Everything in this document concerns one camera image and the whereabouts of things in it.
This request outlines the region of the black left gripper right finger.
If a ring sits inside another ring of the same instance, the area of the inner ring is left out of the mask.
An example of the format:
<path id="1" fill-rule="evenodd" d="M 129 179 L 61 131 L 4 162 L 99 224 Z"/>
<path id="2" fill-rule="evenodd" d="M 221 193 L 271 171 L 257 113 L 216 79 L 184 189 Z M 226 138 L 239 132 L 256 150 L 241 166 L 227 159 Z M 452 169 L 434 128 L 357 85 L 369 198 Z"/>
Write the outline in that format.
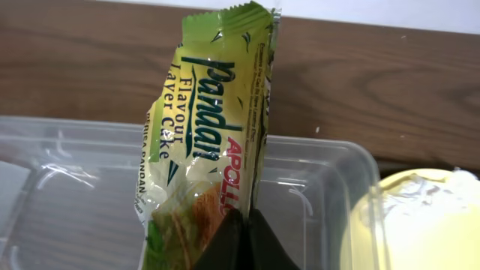
<path id="1" fill-rule="evenodd" d="M 250 212 L 247 233 L 246 269 L 299 270 L 260 210 Z"/>

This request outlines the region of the white tissue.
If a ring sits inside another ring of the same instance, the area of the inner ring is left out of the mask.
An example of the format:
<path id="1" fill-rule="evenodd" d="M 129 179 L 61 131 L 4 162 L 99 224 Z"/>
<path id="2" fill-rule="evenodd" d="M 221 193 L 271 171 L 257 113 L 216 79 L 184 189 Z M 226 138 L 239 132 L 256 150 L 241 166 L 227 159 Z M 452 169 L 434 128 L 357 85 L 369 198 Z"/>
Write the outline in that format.
<path id="1" fill-rule="evenodd" d="M 384 178 L 379 185 L 387 223 L 479 216 L 479 178 L 464 169 L 409 169 Z"/>

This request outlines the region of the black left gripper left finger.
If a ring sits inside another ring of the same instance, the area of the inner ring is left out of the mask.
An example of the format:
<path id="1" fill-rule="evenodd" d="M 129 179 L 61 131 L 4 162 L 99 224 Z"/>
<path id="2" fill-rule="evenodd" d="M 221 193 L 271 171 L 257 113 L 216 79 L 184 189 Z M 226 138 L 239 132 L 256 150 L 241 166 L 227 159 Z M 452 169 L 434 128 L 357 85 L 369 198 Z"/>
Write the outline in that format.
<path id="1" fill-rule="evenodd" d="M 248 269 L 248 247 L 242 213 L 233 209 L 224 217 L 193 270 Z"/>

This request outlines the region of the green pandan cake wrapper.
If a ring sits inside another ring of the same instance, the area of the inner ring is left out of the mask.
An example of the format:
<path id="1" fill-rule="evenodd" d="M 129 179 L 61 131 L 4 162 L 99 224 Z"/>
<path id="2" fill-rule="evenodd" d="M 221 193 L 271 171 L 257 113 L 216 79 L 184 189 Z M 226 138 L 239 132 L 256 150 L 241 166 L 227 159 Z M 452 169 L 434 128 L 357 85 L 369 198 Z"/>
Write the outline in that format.
<path id="1" fill-rule="evenodd" d="M 141 270 L 192 269 L 230 210 L 246 220 L 269 126 L 281 11 L 254 1 L 182 21 L 147 112 L 134 205 Z"/>

